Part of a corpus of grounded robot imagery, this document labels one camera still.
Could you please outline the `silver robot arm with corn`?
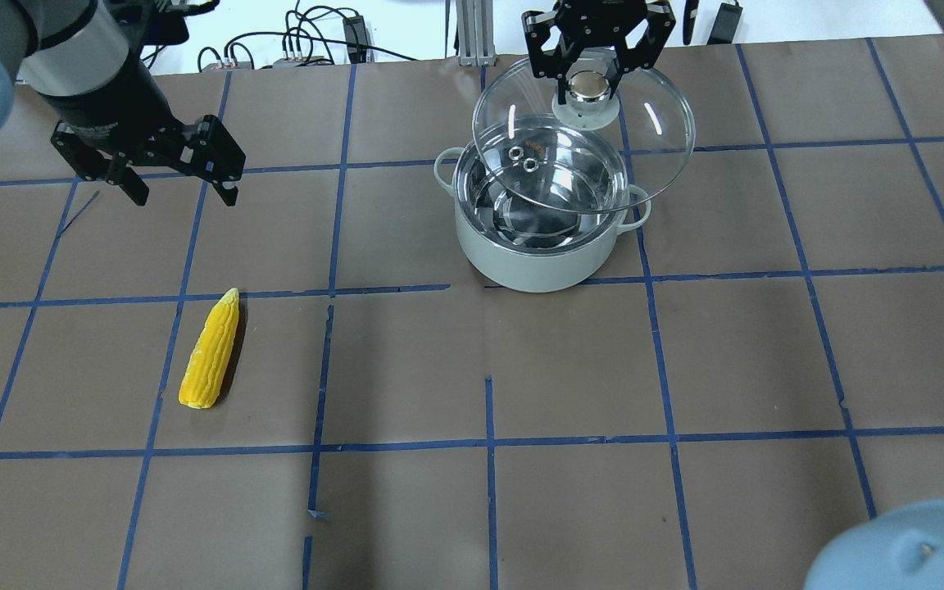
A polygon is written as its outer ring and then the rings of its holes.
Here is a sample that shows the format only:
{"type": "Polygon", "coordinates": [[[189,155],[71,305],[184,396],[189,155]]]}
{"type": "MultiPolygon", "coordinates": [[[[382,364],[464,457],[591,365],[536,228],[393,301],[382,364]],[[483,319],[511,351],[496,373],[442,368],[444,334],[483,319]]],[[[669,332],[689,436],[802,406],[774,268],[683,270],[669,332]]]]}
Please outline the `silver robot arm with corn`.
{"type": "MultiPolygon", "coordinates": [[[[210,184],[231,207],[246,153],[217,116],[177,120],[143,63],[147,46],[188,41],[187,19],[215,1],[0,1],[0,129],[22,79],[56,112],[52,145],[81,179],[114,184],[134,204],[138,166],[210,184]]],[[[656,66],[675,27],[667,1],[557,1],[521,16],[522,67],[578,113],[656,66]]]]}

